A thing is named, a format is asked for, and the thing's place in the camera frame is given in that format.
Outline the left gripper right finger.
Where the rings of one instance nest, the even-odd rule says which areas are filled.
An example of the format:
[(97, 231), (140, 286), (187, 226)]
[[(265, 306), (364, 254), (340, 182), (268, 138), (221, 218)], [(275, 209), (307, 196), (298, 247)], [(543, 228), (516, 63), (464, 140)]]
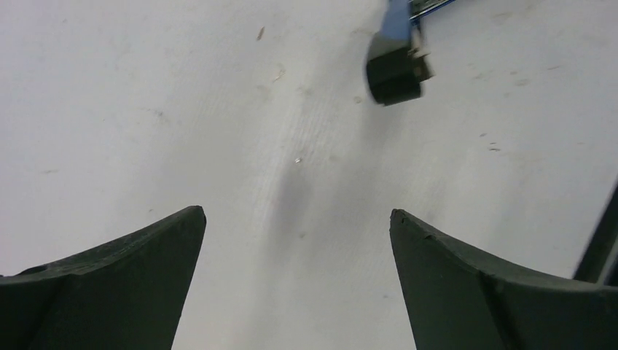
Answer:
[(395, 209), (391, 247), (417, 349), (615, 349), (617, 288), (517, 265)]

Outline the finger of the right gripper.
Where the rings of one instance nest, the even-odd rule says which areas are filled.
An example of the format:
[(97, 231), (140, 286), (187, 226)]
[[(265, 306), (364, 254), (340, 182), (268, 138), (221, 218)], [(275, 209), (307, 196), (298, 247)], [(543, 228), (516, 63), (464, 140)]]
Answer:
[(617, 286), (617, 183), (582, 255), (574, 279)]

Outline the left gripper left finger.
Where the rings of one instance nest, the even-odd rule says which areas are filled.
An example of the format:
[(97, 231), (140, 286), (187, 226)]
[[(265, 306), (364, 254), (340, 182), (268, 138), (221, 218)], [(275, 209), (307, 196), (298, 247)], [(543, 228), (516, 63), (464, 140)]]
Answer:
[(206, 230), (189, 206), (1, 278), (3, 349), (170, 349)]

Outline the blue stapler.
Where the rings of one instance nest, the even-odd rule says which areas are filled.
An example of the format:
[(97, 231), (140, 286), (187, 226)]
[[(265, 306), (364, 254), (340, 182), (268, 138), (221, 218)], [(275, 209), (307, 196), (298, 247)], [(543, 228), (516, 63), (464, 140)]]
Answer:
[(422, 83), (434, 76), (421, 20), (449, 1), (386, 2), (378, 32), (369, 43), (365, 77), (376, 104), (391, 106), (420, 98)]

